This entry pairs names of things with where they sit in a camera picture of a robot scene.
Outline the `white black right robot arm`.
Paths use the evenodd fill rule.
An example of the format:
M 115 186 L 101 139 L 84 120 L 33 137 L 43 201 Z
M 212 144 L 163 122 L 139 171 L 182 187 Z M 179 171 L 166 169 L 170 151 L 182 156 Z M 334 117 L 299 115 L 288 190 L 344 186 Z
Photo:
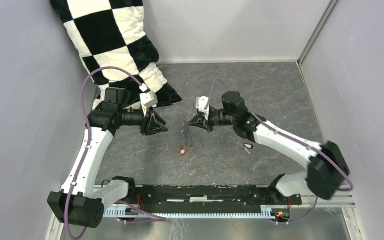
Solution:
M 276 150 L 303 167 L 302 172 L 283 174 L 273 181 L 274 187 L 268 191 L 273 203 L 282 204 L 298 194 L 330 200 L 336 192 L 344 191 L 343 183 L 348 183 L 347 192 L 353 190 L 350 169 L 336 143 L 306 140 L 277 127 L 250 111 L 237 91 L 224 93 L 222 105 L 221 109 L 215 109 L 210 106 L 209 97 L 197 97 L 194 103 L 197 113 L 188 124 L 208 132 L 215 126 L 231 126 L 239 137 Z

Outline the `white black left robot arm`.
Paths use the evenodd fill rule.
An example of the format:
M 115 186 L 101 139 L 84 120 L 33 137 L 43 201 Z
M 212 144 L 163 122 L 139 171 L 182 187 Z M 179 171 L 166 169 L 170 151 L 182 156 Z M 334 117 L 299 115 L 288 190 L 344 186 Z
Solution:
M 133 203 L 137 198 L 135 180 L 115 176 L 99 190 L 95 181 L 103 157 L 117 130 L 137 126 L 143 136 L 167 132 L 166 122 L 156 113 L 156 94 L 147 89 L 139 95 L 140 107 L 128 103 L 132 94 L 124 88 L 107 88 L 106 99 L 87 116 L 86 129 L 75 164 L 58 192 L 50 192 L 47 203 L 59 222 L 97 228 L 105 211 L 122 200 Z

